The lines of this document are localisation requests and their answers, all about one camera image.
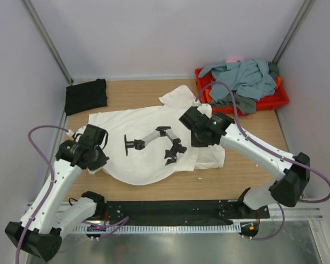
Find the white t-shirt with print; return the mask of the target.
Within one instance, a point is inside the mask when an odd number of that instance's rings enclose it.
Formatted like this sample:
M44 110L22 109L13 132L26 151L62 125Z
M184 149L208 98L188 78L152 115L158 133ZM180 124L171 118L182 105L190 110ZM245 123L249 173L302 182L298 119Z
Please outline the white t-shirt with print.
M127 184L148 185L175 172L222 168L224 148L192 147L190 130L179 121L194 100L190 89L181 85L159 98L161 106L90 114L89 124L109 133L103 150L109 160L102 170ZM168 163L165 154L173 144L167 136L155 138L158 127L171 127L187 148L184 153L178 153L172 163Z

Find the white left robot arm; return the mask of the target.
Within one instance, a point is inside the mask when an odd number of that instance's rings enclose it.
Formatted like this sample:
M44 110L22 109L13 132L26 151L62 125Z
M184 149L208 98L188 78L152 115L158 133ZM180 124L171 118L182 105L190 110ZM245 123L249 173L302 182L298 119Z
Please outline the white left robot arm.
M49 177L37 198L20 221L9 222L5 228L16 247L16 263L21 251L50 261L75 226L90 217L99 220L106 213L104 196L87 191L62 215L57 215L77 177L84 170L98 171L109 159L103 152L108 142L106 130L88 124L77 133L68 129L65 132L70 139L60 144L54 162L47 163Z

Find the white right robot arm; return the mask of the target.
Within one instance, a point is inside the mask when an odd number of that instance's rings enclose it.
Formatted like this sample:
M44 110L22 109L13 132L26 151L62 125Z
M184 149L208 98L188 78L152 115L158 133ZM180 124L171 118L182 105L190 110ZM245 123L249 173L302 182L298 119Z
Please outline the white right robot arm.
M190 130L193 147L229 148L255 162L274 179L272 184L243 191L235 203L239 215L253 217L256 210L275 203L287 207L297 204L310 180L305 168L310 165L308 155L293 155L274 148L240 128L238 122L223 113L208 117L198 107L190 107L179 121Z

